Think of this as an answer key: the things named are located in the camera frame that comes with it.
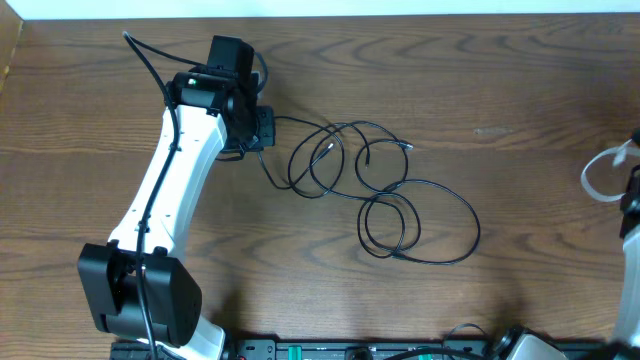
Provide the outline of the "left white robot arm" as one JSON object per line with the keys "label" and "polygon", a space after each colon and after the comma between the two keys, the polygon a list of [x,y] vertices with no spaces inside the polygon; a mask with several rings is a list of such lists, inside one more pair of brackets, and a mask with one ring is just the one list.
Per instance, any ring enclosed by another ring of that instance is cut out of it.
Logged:
{"label": "left white robot arm", "polygon": [[258,103],[268,74],[236,37],[213,37],[206,63],[168,82],[161,135],[137,194],[104,245],[86,244],[77,268],[96,328],[148,345],[147,359],[220,359],[225,331],[201,313],[184,266],[189,227],[215,160],[275,143],[273,110]]}

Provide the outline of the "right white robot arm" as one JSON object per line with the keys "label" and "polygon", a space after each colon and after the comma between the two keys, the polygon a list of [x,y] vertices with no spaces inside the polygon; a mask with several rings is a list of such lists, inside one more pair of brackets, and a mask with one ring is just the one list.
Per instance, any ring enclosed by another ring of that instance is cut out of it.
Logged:
{"label": "right white robot arm", "polygon": [[620,237],[623,240],[624,281],[618,319],[613,338],[639,347],[639,164],[630,171],[620,201],[623,218]]}

